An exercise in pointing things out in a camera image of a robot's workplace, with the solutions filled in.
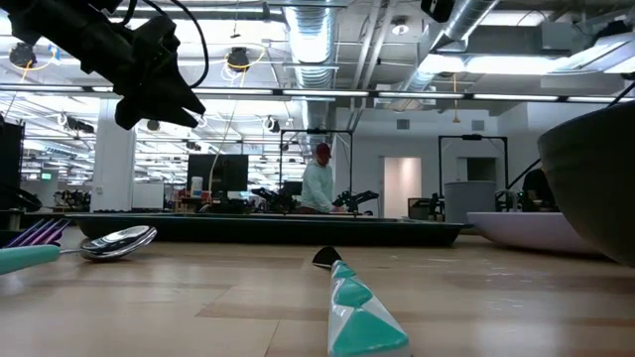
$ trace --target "monitor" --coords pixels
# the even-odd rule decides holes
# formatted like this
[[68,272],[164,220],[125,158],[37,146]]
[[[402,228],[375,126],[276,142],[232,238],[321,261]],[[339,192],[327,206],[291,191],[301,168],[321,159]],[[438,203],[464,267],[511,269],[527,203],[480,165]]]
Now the monitor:
[[302,182],[301,181],[285,181],[279,194],[282,195],[301,195],[302,194]]
[[[209,172],[216,154],[189,155],[188,190],[191,178],[202,178],[202,190],[209,187]],[[246,191],[249,178],[248,155],[219,155],[211,178],[211,189],[219,191]]]

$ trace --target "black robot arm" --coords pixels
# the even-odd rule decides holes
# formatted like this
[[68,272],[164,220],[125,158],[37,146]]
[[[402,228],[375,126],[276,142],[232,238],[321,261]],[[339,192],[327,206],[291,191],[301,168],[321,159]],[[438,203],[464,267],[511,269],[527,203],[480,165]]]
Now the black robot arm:
[[142,118],[195,127],[184,109],[203,114],[205,107],[179,73],[175,23],[167,16],[150,19],[135,31],[112,23],[110,13],[122,0],[0,0],[9,14],[13,36],[34,45],[45,37],[96,71],[123,96],[115,119],[125,129]]
[[377,199],[378,197],[379,193],[371,190],[357,193],[355,195],[351,195],[350,192],[346,190],[342,192],[332,204],[336,207],[346,205],[349,212],[357,212],[360,204],[371,199]]

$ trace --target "wooden surface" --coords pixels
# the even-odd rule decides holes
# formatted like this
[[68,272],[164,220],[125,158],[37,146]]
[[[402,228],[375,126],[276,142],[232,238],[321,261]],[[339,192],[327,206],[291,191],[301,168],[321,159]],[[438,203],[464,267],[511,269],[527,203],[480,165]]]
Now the wooden surface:
[[[74,228],[67,246],[80,238]],[[325,356],[319,247],[156,242],[0,277],[2,356]],[[339,249],[419,356],[635,356],[635,271],[497,248]]]

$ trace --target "door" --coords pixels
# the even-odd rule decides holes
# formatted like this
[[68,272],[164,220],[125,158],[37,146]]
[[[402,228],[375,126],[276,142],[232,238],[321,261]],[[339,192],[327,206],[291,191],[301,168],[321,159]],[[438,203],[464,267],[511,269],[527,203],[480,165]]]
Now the door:
[[496,159],[467,158],[467,180],[496,182]]
[[408,198],[422,195],[421,158],[384,158],[383,217],[408,216]]

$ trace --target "man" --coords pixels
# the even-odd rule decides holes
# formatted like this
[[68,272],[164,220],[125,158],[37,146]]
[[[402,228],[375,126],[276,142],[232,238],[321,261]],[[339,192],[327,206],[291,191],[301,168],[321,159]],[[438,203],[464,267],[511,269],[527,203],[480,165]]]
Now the man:
[[343,208],[332,205],[333,173],[328,165],[330,147],[326,143],[317,145],[314,159],[303,174],[300,213],[319,214],[343,212]]
[[557,211],[556,200],[552,193],[545,169],[531,170],[525,175],[523,182],[523,202],[524,211]]

